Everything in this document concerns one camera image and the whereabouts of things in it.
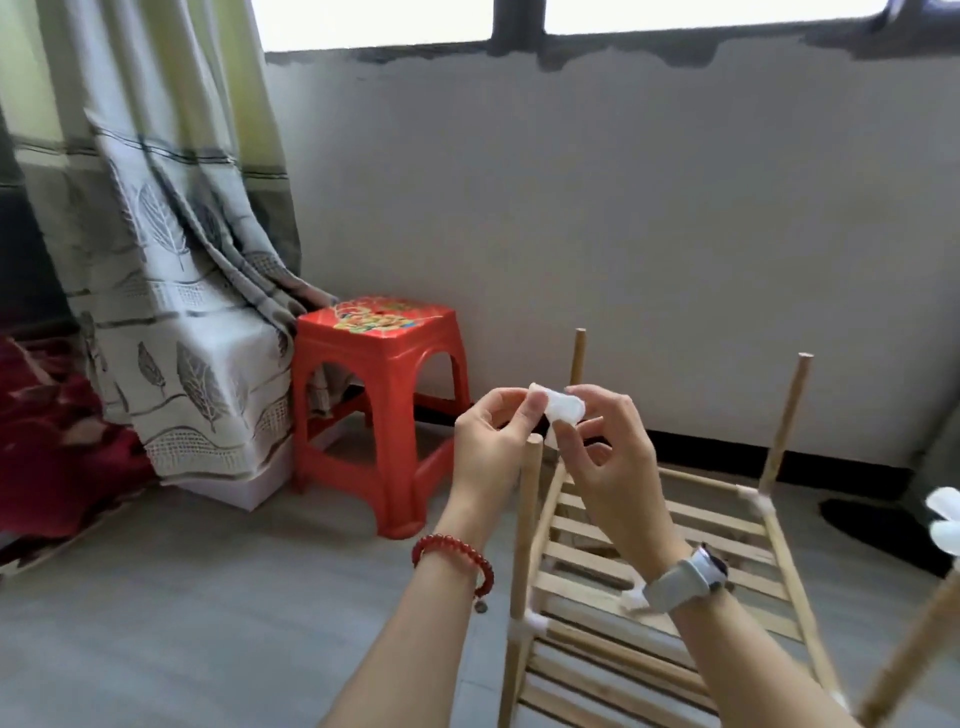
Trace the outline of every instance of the wooden slat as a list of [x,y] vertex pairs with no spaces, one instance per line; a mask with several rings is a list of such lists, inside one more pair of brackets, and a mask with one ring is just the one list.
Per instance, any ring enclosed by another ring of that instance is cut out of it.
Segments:
[[599,609],[601,612],[635,621],[637,624],[659,630],[673,637],[679,637],[677,628],[673,626],[673,622],[667,615],[628,612],[620,606],[620,599],[617,595],[601,592],[599,589],[564,579],[557,574],[541,571],[534,581],[534,588],[549,592],[552,595],[562,596],[564,599],[570,599],[593,609]]
[[[559,528],[560,530],[567,531],[568,533],[576,533],[580,536],[586,536],[587,538],[591,538],[594,541],[599,541],[603,544],[611,543],[611,540],[607,538],[607,534],[605,534],[595,525],[590,525],[589,523],[580,523],[579,521],[574,521],[573,519],[565,519],[562,516],[554,516],[554,519],[550,525],[553,528]],[[768,551],[766,548],[750,546],[749,544],[741,544],[739,541],[725,539],[723,536],[717,536],[712,533],[707,533],[706,531],[698,531],[695,528],[688,528],[684,525],[678,525],[676,527],[680,532],[680,535],[691,544],[707,544],[708,546],[712,546],[723,553],[728,553],[733,556],[742,556],[745,559],[756,561],[759,564],[774,566],[777,563],[773,552]]]
[[604,685],[598,680],[541,655],[534,655],[529,669],[550,682],[566,686],[574,692],[591,697],[630,716],[651,720],[655,725],[663,728],[702,728],[700,723],[679,716],[651,700]]
[[[545,592],[537,594],[548,596]],[[666,635],[662,636],[656,630],[633,629],[629,622],[612,618],[604,612],[568,599],[549,599],[540,612],[552,619],[576,624],[578,628],[613,643],[623,644],[634,652],[644,652],[694,672],[697,670],[696,663],[686,651],[684,643]]]
[[546,716],[556,718],[567,725],[578,726],[578,728],[625,728],[623,723],[598,716],[576,703],[571,703],[565,697],[533,685],[524,686],[519,702]]
[[[546,545],[546,550],[544,553],[547,556],[553,556],[554,558],[560,559],[568,564],[573,564],[574,566],[596,571],[597,573],[606,574],[607,576],[627,582],[628,584],[630,584],[633,580],[633,571],[627,564],[614,561],[613,559],[608,559],[603,556],[598,556],[594,553],[589,553],[579,548],[571,548],[570,546],[565,546],[563,544],[558,544],[557,542],[551,541]],[[756,574],[752,574],[740,569],[730,568],[730,580],[733,584],[741,586],[744,589],[749,589],[754,592],[772,596],[775,599],[789,601],[789,597],[787,596],[783,585],[774,581],[773,579],[757,576]]]
[[[561,494],[560,503],[573,508],[580,508],[581,510],[586,509],[584,506],[584,500],[570,493]],[[696,521],[714,523],[715,525],[728,528],[731,531],[740,531],[741,533],[745,533],[750,536],[762,536],[763,538],[767,537],[767,530],[763,527],[762,523],[744,521],[743,519],[734,518],[733,516],[725,516],[722,513],[714,513],[713,511],[708,511],[704,508],[694,508],[692,505],[677,503],[672,500],[666,501],[666,508],[668,511],[670,511],[670,513],[675,513],[678,516],[687,516],[688,518]]]
[[670,685],[683,688],[685,691],[704,697],[709,695],[707,684],[695,670],[675,665],[642,650],[631,649],[623,644],[611,642],[571,624],[564,624],[556,619],[551,619],[547,625],[546,639],[583,650],[587,655],[600,660],[609,660],[615,665],[629,669],[634,673],[638,672],[644,676],[659,678]]
[[810,655],[810,663],[813,665],[813,674],[825,690],[842,695],[843,688],[840,685],[840,678],[837,676],[833,662],[830,660],[824,642],[820,637],[817,618],[813,616],[813,608],[806,598],[804,583],[800,579],[796,564],[793,563],[793,554],[790,553],[790,546],[787,545],[783,529],[780,528],[777,514],[765,515],[763,523],[767,527],[767,533],[770,534],[770,545],[777,555],[777,564],[783,574],[783,585],[786,587],[794,611],[797,613],[802,641],[806,645],[806,651]]
[[585,660],[592,665],[597,665],[608,669],[612,672],[616,672],[620,675],[623,675],[630,680],[638,683],[639,685],[644,685],[647,688],[663,692],[667,695],[671,695],[679,700],[684,700],[691,705],[699,706],[709,713],[716,713],[717,708],[713,700],[707,695],[700,694],[698,692],[688,691],[684,688],[679,687],[676,683],[671,682],[670,680],[663,679],[657,675],[652,675],[649,672],[644,672],[642,670],[634,669],[632,667],[627,667],[621,665],[618,662],[610,660],[605,657],[591,654],[581,647],[575,647],[570,644],[563,644],[547,638],[539,638],[539,642],[547,644],[554,649],[559,649],[561,652],[565,652],[568,655],[573,657],[579,657],[582,660]]
[[[562,576],[546,573],[545,571],[541,571],[537,575],[534,587],[556,596],[562,596],[564,599],[570,599],[571,601],[579,602],[588,607],[599,609],[602,612],[617,615],[624,619],[630,619],[631,621],[643,624],[652,629],[658,629],[668,635],[679,637],[677,628],[673,625],[669,617],[666,615],[628,611],[621,606],[619,595],[603,592],[586,584],[564,579]],[[744,604],[743,608],[768,632],[773,632],[774,634],[781,635],[795,642],[804,641],[801,637],[800,628],[793,619],[771,614],[765,609],[747,604]]]

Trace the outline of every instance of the dark object on floor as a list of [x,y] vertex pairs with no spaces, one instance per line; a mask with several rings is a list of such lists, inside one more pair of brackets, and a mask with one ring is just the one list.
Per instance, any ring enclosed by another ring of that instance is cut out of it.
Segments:
[[953,559],[930,541],[930,534],[902,508],[883,508],[831,498],[820,504],[820,515],[834,528],[867,546],[896,556],[941,578]]
[[63,539],[98,503],[156,479],[133,430],[104,422],[67,339],[0,338],[0,530]]

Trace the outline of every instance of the hand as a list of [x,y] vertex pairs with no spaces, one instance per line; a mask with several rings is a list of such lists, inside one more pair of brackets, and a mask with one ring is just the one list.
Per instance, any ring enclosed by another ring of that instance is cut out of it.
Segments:
[[457,418],[453,485],[438,533],[456,536],[477,549],[486,545],[520,470],[527,438],[546,404],[543,392],[494,389]]
[[[653,443],[626,395],[592,384],[566,391],[585,401],[592,417],[576,427],[554,423],[566,468],[593,522],[645,581],[654,581],[692,549],[666,509]],[[601,435],[609,445],[584,445]]]

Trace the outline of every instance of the right hand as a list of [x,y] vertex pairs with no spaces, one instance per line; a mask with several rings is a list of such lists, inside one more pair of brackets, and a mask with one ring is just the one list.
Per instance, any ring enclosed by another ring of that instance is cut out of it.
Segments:
[[[566,391],[587,403],[591,418],[576,427],[554,423],[566,468],[593,522],[647,583],[654,581],[692,549],[666,509],[653,443],[626,395],[593,384]],[[609,445],[584,445],[601,435]]]

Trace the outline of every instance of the watch face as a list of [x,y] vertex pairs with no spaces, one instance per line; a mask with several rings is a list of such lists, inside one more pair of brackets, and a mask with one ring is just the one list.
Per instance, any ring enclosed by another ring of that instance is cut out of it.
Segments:
[[700,548],[702,548],[707,553],[707,556],[710,557],[710,561],[713,562],[713,565],[717,569],[723,572],[724,576],[730,576],[730,568],[727,566],[727,562],[725,562],[723,559],[721,559],[719,556],[713,553],[713,551],[711,551],[706,544],[701,544]]

